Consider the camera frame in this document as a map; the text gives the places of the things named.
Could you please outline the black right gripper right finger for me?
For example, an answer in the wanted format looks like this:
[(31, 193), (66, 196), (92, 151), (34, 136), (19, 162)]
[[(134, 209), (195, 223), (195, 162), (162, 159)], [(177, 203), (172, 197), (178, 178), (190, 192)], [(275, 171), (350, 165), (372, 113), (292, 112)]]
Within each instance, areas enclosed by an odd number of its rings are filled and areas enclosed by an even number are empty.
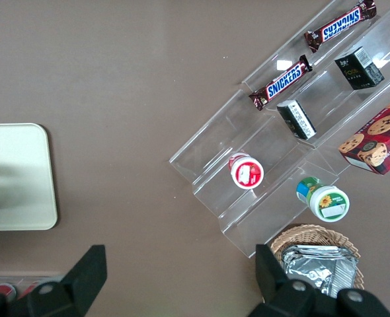
[(372, 293), (343, 289), (334, 299), (299, 279), (289, 279), (270, 247), (256, 245), (255, 273), (264, 301), (250, 316), (390, 316)]

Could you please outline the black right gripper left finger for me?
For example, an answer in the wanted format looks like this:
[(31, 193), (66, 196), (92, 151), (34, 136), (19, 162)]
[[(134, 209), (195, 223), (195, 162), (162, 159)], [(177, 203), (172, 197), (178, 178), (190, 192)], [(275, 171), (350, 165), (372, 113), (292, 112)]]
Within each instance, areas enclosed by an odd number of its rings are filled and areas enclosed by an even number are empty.
[(67, 274), (35, 282), (21, 294), (0, 283), (0, 316), (85, 316), (106, 279), (105, 246), (91, 246)]

